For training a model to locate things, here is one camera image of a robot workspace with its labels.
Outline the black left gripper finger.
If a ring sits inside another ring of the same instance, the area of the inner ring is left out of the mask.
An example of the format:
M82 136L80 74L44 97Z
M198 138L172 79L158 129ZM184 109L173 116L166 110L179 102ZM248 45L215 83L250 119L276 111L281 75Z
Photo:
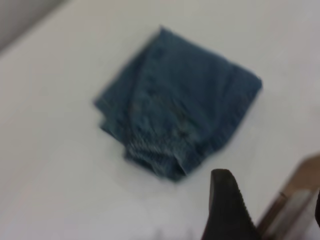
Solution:
M233 174L214 169L210 175L209 215L203 240L257 240L258 231Z

